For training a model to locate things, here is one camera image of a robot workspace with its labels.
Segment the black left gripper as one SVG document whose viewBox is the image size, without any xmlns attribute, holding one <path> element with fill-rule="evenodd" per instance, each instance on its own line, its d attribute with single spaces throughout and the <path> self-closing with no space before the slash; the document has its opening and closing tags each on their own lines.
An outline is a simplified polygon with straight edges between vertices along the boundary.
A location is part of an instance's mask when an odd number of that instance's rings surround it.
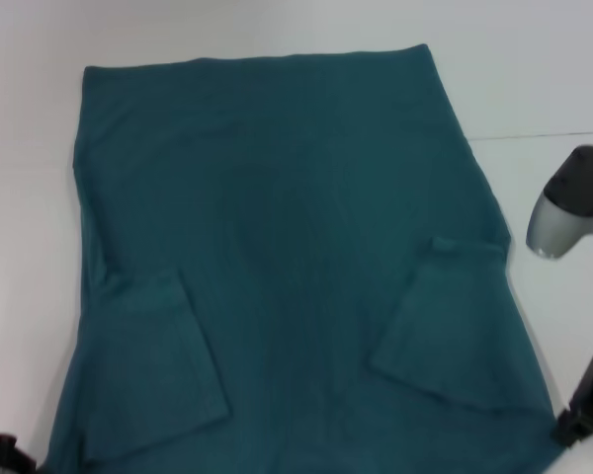
<svg viewBox="0 0 593 474">
<path fill-rule="evenodd" d="M 17 446 L 12 434 L 0 434 L 0 473 L 37 473 L 37 462 Z"/>
</svg>

